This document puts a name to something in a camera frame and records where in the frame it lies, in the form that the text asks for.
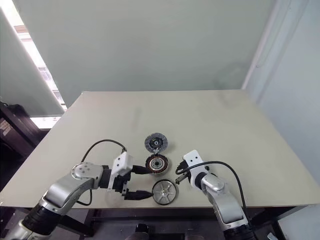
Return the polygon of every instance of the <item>metal hub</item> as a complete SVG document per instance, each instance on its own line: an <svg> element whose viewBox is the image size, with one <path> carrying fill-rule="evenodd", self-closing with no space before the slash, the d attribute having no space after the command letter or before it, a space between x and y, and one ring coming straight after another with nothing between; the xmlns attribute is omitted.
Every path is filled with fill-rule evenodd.
<svg viewBox="0 0 320 240"><path fill-rule="evenodd" d="M159 205L172 203L177 196L177 188L173 182L167 179L157 181L153 188L153 199Z"/></svg>
<svg viewBox="0 0 320 240"><path fill-rule="evenodd" d="M160 157L156 157L150 162L150 167L153 170L161 169L163 165L165 165L165 162Z"/></svg>
<svg viewBox="0 0 320 240"><path fill-rule="evenodd" d="M159 147L161 147L163 144L163 141L161 138L159 137L154 137L150 140L149 145L152 149L157 149Z"/></svg>

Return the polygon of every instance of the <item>table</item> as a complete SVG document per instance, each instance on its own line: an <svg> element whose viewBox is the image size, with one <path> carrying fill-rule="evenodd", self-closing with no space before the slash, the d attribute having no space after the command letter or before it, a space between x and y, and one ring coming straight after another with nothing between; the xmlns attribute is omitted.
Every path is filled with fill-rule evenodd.
<svg viewBox="0 0 320 240"><path fill-rule="evenodd" d="M159 179L176 178L182 156L196 149L204 161L223 161L237 172L248 207L288 207L320 203L320 187L287 143L243 90L83 92L32 152L0 193L1 206L31 208L58 178L79 163L96 141L113 139L127 147L136 165L151 155L145 138L164 134L171 162L166 175L132 174L130 191L151 191ZM111 165L119 146L100 143L86 161ZM229 183L239 202L232 173L210 170ZM207 198L187 181L166 208L210 207ZM87 202L89 194L80 198ZM75 208L88 208L76 204ZM93 191L92 209L162 208L152 198L125 201L119 193Z"/></svg>

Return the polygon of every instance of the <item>clutch plate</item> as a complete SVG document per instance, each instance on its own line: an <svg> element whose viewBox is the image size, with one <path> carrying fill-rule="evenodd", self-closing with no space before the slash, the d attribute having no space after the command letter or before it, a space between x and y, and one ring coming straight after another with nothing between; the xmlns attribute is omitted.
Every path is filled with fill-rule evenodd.
<svg viewBox="0 0 320 240"><path fill-rule="evenodd" d="M153 154L163 152L168 146L168 140L165 135L155 132L147 136L144 140L145 148Z"/></svg>

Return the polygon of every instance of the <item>white wall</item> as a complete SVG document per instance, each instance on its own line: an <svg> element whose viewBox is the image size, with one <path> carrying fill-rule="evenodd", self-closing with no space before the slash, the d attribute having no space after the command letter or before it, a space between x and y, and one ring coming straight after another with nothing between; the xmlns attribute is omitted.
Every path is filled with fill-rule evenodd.
<svg viewBox="0 0 320 240"><path fill-rule="evenodd" d="M82 91L239 89L274 0L14 0L69 107Z"/></svg>
<svg viewBox="0 0 320 240"><path fill-rule="evenodd" d="M0 96L3 102L20 104L31 116L64 113L1 8Z"/></svg>
<svg viewBox="0 0 320 240"><path fill-rule="evenodd" d="M320 185L320 1L291 1L268 57L255 65L246 89ZM320 205L279 223L290 240L318 240Z"/></svg>

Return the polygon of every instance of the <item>circular mechanical part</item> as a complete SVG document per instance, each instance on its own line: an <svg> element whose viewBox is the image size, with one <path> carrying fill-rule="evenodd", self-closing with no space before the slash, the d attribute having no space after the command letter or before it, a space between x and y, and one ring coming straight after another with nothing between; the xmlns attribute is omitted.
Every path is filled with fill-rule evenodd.
<svg viewBox="0 0 320 240"><path fill-rule="evenodd" d="M146 159L145 167L156 175L163 174L169 168L169 160L163 155L153 154Z"/></svg>
<svg viewBox="0 0 320 240"><path fill-rule="evenodd" d="M146 137L144 146L150 153L157 154L163 152L167 148L168 140L165 135L156 132Z"/></svg>
<svg viewBox="0 0 320 240"><path fill-rule="evenodd" d="M172 181L162 179L153 185L152 193L152 197L157 204L168 205L175 200L178 191Z"/></svg>

